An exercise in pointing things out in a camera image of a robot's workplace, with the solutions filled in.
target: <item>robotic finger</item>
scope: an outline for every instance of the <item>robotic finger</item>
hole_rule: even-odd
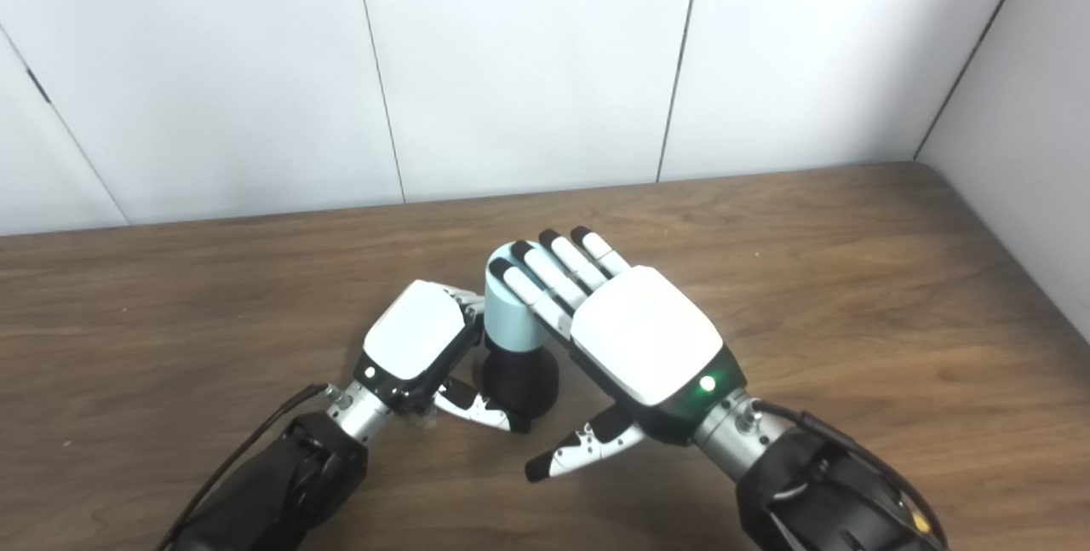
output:
[[[439,385],[439,392],[435,395],[435,406],[444,413],[498,430],[517,434],[530,431],[530,420],[525,416],[499,408],[494,401],[481,395],[471,384],[452,377]]]
[[[618,404],[613,404],[558,443],[526,462],[526,479],[537,482],[594,464],[629,449],[646,436]]]

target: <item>wood grain surface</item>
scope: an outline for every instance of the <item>wood grain surface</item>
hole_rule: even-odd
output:
[[[482,290],[498,244],[577,224],[689,294],[751,393],[910,477],[954,549],[1090,548],[1085,342],[941,179],[891,163],[4,237],[0,549],[150,548],[280,401],[347,379],[410,280]],[[530,436],[393,424],[304,549],[753,548],[695,449],[526,483],[607,404],[556,353]]]

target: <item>white wall panel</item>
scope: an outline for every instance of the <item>white wall panel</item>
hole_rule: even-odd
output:
[[[920,155],[1086,338],[1088,3],[1007,0]]]
[[[400,201],[362,0],[0,0],[132,221]]]
[[[664,179],[911,158],[1000,0],[694,0]]]
[[[0,34],[0,236],[125,224]]]
[[[688,0],[367,0],[405,195],[653,182]]]

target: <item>black fingertip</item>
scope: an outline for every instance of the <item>black fingertip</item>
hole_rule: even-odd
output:
[[[557,237],[560,237],[560,232],[557,232],[555,229],[546,229],[545,232],[537,235],[537,241],[545,248],[553,249],[553,241],[556,241]]]
[[[504,259],[504,257],[496,257],[496,259],[492,260],[492,264],[488,264],[488,271],[491,271],[492,276],[495,276],[496,279],[502,280],[504,272],[509,271],[509,269],[513,267],[514,265],[509,262],[509,260]]]
[[[533,252],[533,249],[532,245],[526,241],[516,241],[514,244],[511,244],[511,253],[514,259],[520,260],[522,264],[526,264],[526,255]]]
[[[581,442],[579,442],[579,434],[577,434],[576,432],[571,432],[570,434],[561,438],[560,443],[557,443],[556,448],[564,449],[565,446],[580,446],[580,445]]]
[[[586,228],[586,225],[581,224],[579,225],[579,228],[571,230],[571,240],[574,241],[576,244],[579,244],[580,247],[582,247],[583,240],[584,237],[586,237],[588,233],[591,233],[591,229]]]
[[[553,465],[553,453],[543,453],[526,462],[526,480],[535,483],[548,478],[549,466]]]
[[[513,413],[507,414],[507,425],[511,428],[511,432],[516,434],[529,434],[530,433],[530,419],[525,416],[514,415]]]

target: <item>robotic hand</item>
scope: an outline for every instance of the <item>robotic hand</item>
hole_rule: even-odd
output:
[[[529,420],[496,408],[449,377],[483,333],[483,296],[416,280],[367,331],[351,384],[312,384],[262,424],[203,486],[158,550],[288,551],[328,519],[363,481],[367,446],[393,416],[435,406],[524,433]],[[208,497],[215,481],[284,413],[325,393],[332,406],[295,416],[284,432]]]
[[[742,527],[766,551],[947,548],[937,516],[895,469],[813,415],[749,395],[712,321],[661,272],[630,267],[589,229],[571,235],[578,247],[545,230],[541,245],[514,242],[511,259],[488,267],[616,401],[531,460],[526,478],[645,438],[695,443],[736,483]]]

